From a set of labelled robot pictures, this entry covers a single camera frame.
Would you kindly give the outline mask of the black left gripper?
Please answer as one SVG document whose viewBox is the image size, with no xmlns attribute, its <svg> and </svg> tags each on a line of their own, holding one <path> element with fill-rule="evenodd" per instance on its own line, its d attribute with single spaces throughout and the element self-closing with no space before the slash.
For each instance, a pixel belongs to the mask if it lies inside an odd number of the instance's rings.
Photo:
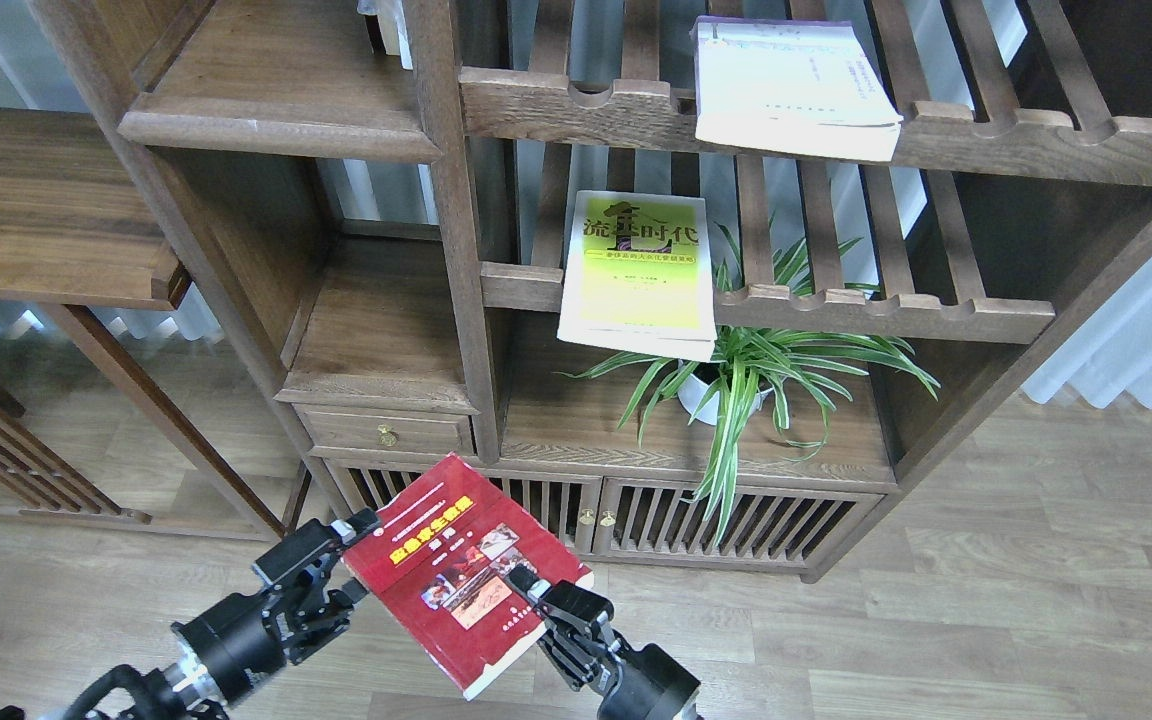
<svg viewBox="0 0 1152 720">
<path fill-rule="evenodd" d="M 180 660 L 170 689 L 180 708 L 229 708 L 349 628 L 370 594 L 361 579 L 326 588 L 329 568 L 381 521 L 371 509 L 324 525 L 306 521 L 252 564 L 260 592 L 232 593 L 188 623 L 175 623 Z M 323 571 L 308 571 L 321 568 Z"/>
</svg>

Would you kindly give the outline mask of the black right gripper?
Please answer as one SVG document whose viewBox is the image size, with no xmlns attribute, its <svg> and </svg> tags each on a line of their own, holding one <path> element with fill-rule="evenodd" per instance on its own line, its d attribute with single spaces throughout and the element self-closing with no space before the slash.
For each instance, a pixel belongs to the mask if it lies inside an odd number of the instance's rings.
<svg viewBox="0 0 1152 720">
<path fill-rule="evenodd" d="M 699 679 L 658 644 L 635 650 L 614 632 L 607 597 L 567 579 L 545 582 L 526 566 L 509 570 L 507 583 L 547 626 L 539 647 L 559 679 L 602 697 L 598 719 L 700 719 Z"/>
</svg>

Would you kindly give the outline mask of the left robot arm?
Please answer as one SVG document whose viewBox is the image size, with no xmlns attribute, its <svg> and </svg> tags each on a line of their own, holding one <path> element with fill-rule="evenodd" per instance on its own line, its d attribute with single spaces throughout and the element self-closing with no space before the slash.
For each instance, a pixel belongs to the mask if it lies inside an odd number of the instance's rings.
<svg viewBox="0 0 1152 720">
<path fill-rule="evenodd" d="M 371 509 L 324 525 L 306 521 L 253 562 L 262 588 L 232 593 L 188 623 L 175 623 L 177 662 L 141 674 L 119 665 L 51 719 L 104 719 L 97 706 L 123 689 L 131 707 L 119 719 L 225 719 L 285 665 L 300 665 L 346 632 L 367 589 L 349 579 L 329 589 L 343 552 L 381 525 Z"/>
</svg>

